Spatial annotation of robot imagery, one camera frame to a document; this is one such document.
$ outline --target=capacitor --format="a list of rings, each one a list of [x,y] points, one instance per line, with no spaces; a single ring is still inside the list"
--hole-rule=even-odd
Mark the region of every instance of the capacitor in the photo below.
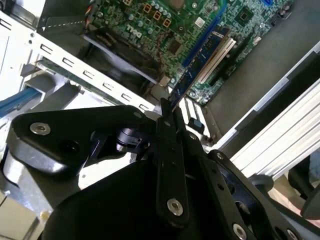
[[[189,96],[190,96],[191,98],[194,98],[194,97],[196,96],[196,92],[195,92],[194,90],[190,90]]]
[[[143,25],[144,25],[144,22],[143,22],[143,21],[141,21],[141,20],[139,20],[139,21],[138,21],[138,27],[140,27],[140,28],[141,28]]]
[[[280,15],[281,15],[281,16],[283,16],[283,15],[285,15],[285,14],[286,14],[286,10],[281,10],[281,11],[280,11]]]
[[[148,34],[152,34],[154,32],[154,30],[151,27],[149,27],[146,31]]]

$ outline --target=green circuit board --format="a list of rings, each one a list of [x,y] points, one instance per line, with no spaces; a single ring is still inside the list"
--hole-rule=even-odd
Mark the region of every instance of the green circuit board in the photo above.
[[[107,25],[160,62],[168,77],[178,79],[184,70],[182,61],[223,3],[224,0],[105,0],[93,25]]]
[[[230,28],[228,36],[236,45],[229,61],[223,60],[205,82],[196,81],[188,91],[205,105],[272,28],[274,15],[293,1],[273,0],[267,6],[262,0],[103,0],[92,24],[108,26],[160,62],[174,87],[185,70],[184,60],[222,14],[219,25]]]
[[[281,20],[277,15],[279,10],[293,2],[294,0],[274,0],[273,5],[266,6],[261,0],[229,0],[219,25],[231,29],[228,36],[236,40],[235,46],[238,49],[233,48],[229,52],[230,59],[225,58],[205,83],[196,82],[189,91],[189,96],[205,105],[267,32]],[[248,16],[246,21],[240,20],[243,13]]]

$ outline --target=dell logo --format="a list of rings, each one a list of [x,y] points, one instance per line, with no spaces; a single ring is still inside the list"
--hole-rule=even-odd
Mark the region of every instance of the dell logo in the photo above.
[[[135,35],[138,39],[140,39],[142,37],[142,33],[135,30],[132,26],[130,26],[129,24],[127,25],[126,28],[130,33],[132,33],[133,35]]]

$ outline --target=bolt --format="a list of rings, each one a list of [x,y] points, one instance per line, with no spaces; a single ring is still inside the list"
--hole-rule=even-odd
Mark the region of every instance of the bolt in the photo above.
[[[218,152],[216,156],[218,157],[218,159],[221,159],[221,160],[224,159],[224,156],[220,152]]]
[[[33,132],[34,134],[45,136],[51,133],[51,128],[46,123],[35,122],[31,124],[30,131]]]
[[[166,202],[166,205],[169,211],[175,216],[181,216],[184,213],[184,208],[182,207],[181,203],[175,198],[169,199]]]
[[[8,196],[8,195],[11,194],[11,191],[10,191],[10,190],[4,191],[3,194],[4,194],[5,196]]]
[[[136,117],[140,118],[140,119],[142,118],[141,114],[138,113],[138,112],[134,112],[134,115],[135,115]]]
[[[167,125],[168,127],[171,127],[171,124],[168,121],[164,121],[164,124]]]
[[[247,234],[245,230],[239,225],[239,224],[233,224],[232,229],[235,233],[235,235],[240,239],[240,240],[246,240],[247,239]]]
[[[197,137],[193,133],[190,133],[190,138],[192,138],[193,140],[197,139]]]
[[[290,237],[293,239],[293,240],[298,240],[297,236],[294,234],[293,231],[291,231],[290,229],[287,230],[288,234],[290,235]]]
[[[50,217],[50,212],[48,212],[48,211],[40,212],[40,220],[43,223],[46,223],[48,221],[49,217]]]
[[[98,11],[96,15],[98,16],[98,18],[102,18],[104,16],[104,14],[101,11]]]

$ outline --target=white pci slot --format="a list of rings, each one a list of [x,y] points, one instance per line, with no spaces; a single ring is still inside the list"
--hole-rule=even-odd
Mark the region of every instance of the white pci slot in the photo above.
[[[216,55],[212,58],[212,60],[205,67],[205,69],[199,74],[198,82],[200,84],[204,84],[208,80],[209,76],[216,69],[216,67],[219,65],[219,63],[224,59],[224,57],[228,54],[228,52],[233,48],[233,46],[236,44],[236,42],[237,41],[235,41],[233,38],[229,38],[224,43],[224,45],[216,53]]]

